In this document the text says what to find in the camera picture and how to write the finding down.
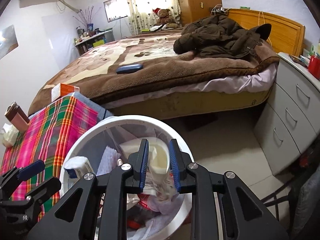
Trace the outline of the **patterned curtain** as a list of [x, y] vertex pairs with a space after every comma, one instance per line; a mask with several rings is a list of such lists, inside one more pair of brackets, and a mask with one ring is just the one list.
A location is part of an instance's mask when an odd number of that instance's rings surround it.
[[127, 0], [129, 6], [129, 25], [131, 33], [140, 34], [143, 30], [151, 28], [158, 18], [157, 8], [168, 9], [173, 18], [181, 14], [178, 0]]

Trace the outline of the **brown lidded mug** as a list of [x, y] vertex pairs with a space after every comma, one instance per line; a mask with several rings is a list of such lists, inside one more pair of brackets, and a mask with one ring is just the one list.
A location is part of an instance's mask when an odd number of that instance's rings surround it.
[[20, 133], [27, 131], [30, 119], [15, 101], [7, 107], [4, 115]]

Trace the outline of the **window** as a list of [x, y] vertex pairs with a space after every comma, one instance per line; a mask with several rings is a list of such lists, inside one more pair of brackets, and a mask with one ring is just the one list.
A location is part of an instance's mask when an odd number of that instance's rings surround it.
[[104, 2], [104, 8], [108, 22], [130, 16], [127, 0], [107, 0]]

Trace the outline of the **cluttered side desk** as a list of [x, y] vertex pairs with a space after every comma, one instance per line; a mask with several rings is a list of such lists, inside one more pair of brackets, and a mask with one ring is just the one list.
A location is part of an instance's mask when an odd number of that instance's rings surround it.
[[76, 40], [75, 47], [79, 55], [82, 55], [95, 47], [98, 47], [113, 41], [115, 41], [113, 29], [109, 28], [103, 31], [98, 30], [98, 32], [93, 36], [87, 36], [87, 37]]

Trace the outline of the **white foam net sleeve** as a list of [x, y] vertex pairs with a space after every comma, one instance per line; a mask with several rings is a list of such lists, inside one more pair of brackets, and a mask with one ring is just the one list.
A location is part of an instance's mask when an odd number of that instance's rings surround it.
[[106, 147], [98, 166], [97, 176], [110, 173], [115, 167], [117, 167], [117, 161], [121, 158], [121, 154], [115, 149]]

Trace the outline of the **vase with dry branches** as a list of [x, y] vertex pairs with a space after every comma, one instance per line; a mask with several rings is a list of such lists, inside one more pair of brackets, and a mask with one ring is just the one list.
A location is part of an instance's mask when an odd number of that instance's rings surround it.
[[76, 13], [76, 16], [73, 17], [76, 21], [84, 26], [86, 31], [93, 30], [93, 28], [90, 28], [89, 25], [93, 24], [93, 20], [99, 10], [100, 8], [95, 9], [95, 6], [92, 5], [85, 8], [84, 10], [79, 10], [79, 12]]

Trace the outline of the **grey drawer nightstand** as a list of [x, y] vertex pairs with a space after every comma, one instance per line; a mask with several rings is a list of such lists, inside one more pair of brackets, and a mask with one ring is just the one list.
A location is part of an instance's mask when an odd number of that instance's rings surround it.
[[319, 136], [319, 80], [288, 54], [279, 53], [275, 83], [254, 127], [274, 176]]

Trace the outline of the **wall poster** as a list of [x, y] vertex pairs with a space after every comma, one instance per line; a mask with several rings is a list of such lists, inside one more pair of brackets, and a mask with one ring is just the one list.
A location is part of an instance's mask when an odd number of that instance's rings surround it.
[[14, 25], [0, 31], [0, 59], [18, 47]]

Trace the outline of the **white trash bin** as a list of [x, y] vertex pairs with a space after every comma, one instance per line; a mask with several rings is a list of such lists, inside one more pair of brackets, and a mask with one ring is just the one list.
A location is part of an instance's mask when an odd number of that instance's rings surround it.
[[[123, 165], [115, 167], [108, 174], [97, 176], [96, 165], [100, 163], [105, 148], [110, 146], [120, 151], [118, 145], [128, 142], [132, 137], [139, 139], [136, 151]], [[192, 207], [192, 194], [175, 191], [178, 204], [172, 208], [173, 217], [167, 224], [162, 225], [159, 220], [162, 215], [158, 215], [149, 220], [144, 228], [133, 233], [127, 232], [126, 199], [129, 193], [140, 194], [145, 187], [150, 138], [161, 139], [168, 149], [186, 155], [188, 163], [194, 161], [188, 145], [174, 129], [157, 119], [142, 115], [104, 119], [74, 143], [65, 161], [84, 150], [93, 171], [86, 171], [69, 188], [69, 175], [65, 168], [61, 169], [62, 202], [55, 207], [54, 215], [64, 213], [68, 206], [75, 209], [73, 222], [60, 221], [62, 226], [70, 225], [75, 229], [73, 233], [66, 233], [63, 239], [168, 239], [182, 225]]]

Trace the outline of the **dark brown jacket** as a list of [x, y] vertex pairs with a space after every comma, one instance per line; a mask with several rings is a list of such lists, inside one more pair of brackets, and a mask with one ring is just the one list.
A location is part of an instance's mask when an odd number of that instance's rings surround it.
[[255, 48], [269, 38], [271, 29], [269, 23], [245, 29], [227, 16], [209, 16], [186, 25], [173, 49], [176, 54], [193, 51], [201, 58], [249, 61], [257, 57]]

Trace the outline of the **orange white small box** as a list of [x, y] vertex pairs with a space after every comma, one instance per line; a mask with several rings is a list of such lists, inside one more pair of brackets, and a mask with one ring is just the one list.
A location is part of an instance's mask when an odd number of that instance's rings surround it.
[[74, 92], [80, 92], [80, 88], [73, 85], [58, 83], [51, 90], [51, 101], [54, 102], [55, 100]]

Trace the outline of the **bed with brown blanket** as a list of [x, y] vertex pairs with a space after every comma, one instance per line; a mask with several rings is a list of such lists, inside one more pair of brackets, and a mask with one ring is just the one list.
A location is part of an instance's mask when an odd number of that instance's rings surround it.
[[[51, 102], [58, 83], [80, 88], [80, 93], [108, 109], [166, 96], [167, 93], [211, 92], [234, 94], [234, 84], [243, 77], [262, 76], [267, 84], [245, 86], [249, 93], [267, 91], [273, 81], [271, 69], [279, 57], [266, 43], [257, 46], [249, 61], [221, 57], [201, 58], [192, 51], [178, 55], [174, 42], [179, 30], [133, 36], [89, 50], [58, 72], [36, 94], [29, 107], [34, 114]], [[143, 69], [117, 74], [129, 64]]]

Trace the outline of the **red strawberry milk carton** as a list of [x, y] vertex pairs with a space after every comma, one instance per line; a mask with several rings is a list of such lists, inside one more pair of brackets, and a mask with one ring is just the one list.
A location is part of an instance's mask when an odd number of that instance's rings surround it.
[[177, 193], [170, 169], [170, 153], [165, 142], [147, 137], [149, 143], [148, 169], [143, 193], [155, 196], [158, 202], [168, 202]]

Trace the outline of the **red Cilostazol tablet box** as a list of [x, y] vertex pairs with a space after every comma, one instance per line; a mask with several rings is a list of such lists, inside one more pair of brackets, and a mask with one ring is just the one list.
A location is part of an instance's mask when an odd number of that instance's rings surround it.
[[127, 228], [132, 230], [138, 230], [146, 226], [147, 221], [161, 214], [148, 206], [149, 195], [139, 194], [138, 198], [139, 201], [126, 211], [126, 225]]

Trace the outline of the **wooden headboard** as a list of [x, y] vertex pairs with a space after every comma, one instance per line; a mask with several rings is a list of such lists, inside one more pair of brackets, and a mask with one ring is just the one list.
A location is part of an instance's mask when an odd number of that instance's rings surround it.
[[245, 29], [269, 23], [272, 25], [272, 29], [267, 41], [275, 52], [284, 52], [295, 56], [299, 56], [303, 52], [305, 26], [294, 20], [268, 12], [248, 9], [210, 7], [210, 12], [212, 14], [221, 12]]

